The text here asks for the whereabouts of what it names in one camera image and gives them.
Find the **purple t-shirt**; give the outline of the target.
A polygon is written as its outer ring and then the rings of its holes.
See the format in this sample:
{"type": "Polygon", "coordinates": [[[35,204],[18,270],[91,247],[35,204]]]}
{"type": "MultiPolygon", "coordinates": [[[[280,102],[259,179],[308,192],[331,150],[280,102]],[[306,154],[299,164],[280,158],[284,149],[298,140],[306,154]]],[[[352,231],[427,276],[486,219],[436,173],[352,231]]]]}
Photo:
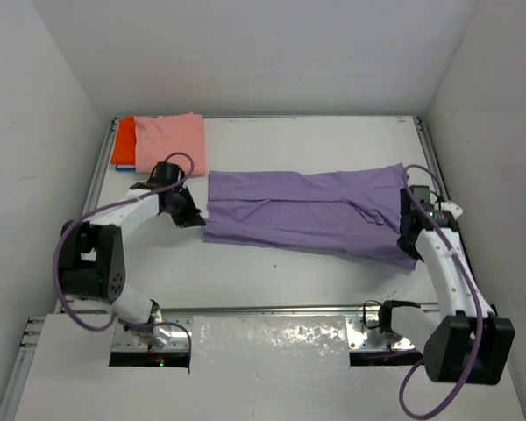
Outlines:
{"type": "Polygon", "coordinates": [[[412,271],[398,246],[403,165],[304,175],[212,171],[207,243],[345,252],[412,271]]]}

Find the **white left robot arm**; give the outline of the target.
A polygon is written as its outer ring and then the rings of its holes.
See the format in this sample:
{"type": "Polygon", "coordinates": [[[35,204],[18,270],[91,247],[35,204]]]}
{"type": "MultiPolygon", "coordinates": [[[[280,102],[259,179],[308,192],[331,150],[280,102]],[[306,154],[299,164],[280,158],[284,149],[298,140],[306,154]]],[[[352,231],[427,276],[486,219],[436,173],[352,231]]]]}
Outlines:
{"type": "Polygon", "coordinates": [[[202,227],[205,221],[185,182],[192,172],[170,160],[156,163],[149,178],[136,182],[125,196],[63,225],[53,254],[53,285],[63,310],[80,327],[89,325],[67,299],[97,304],[137,336],[155,338],[170,323],[160,306],[126,283],[124,243],[150,219],[168,214],[178,228],[202,227]]]}

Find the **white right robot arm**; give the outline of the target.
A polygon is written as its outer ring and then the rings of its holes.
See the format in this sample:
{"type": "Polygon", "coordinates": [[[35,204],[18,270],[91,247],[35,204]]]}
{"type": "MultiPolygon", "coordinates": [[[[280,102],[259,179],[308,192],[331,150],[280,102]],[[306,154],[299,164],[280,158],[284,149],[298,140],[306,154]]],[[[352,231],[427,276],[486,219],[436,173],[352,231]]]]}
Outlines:
{"type": "Polygon", "coordinates": [[[408,339],[423,356],[434,382],[497,384],[515,336],[512,322],[496,315],[480,293],[461,247],[454,203],[430,201],[430,189],[402,188],[398,247],[427,268],[439,304],[432,322],[419,303],[387,300],[375,326],[408,339]]]}

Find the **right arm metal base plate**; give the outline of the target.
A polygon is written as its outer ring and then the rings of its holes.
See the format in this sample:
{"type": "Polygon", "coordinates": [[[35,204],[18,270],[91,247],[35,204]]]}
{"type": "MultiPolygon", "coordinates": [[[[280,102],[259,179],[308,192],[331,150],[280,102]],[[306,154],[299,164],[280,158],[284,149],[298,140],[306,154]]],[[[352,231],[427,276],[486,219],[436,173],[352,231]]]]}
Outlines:
{"type": "Polygon", "coordinates": [[[414,345],[402,336],[393,333],[381,333],[378,318],[366,314],[346,319],[346,338],[349,348],[357,352],[403,352],[414,350],[414,345]]]}

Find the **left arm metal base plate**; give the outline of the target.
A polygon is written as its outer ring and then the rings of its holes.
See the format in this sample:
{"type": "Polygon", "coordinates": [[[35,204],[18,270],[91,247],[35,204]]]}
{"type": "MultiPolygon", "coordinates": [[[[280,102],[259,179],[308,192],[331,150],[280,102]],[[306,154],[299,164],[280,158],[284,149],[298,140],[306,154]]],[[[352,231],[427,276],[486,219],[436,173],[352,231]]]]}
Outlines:
{"type": "Polygon", "coordinates": [[[187,352],[190,349],[192,328],[192,318],[164,320],[162,326],[146,328],[119,324],[111,349],[114,352],[145,352],[148,348],[157,352],[187,352]]]}

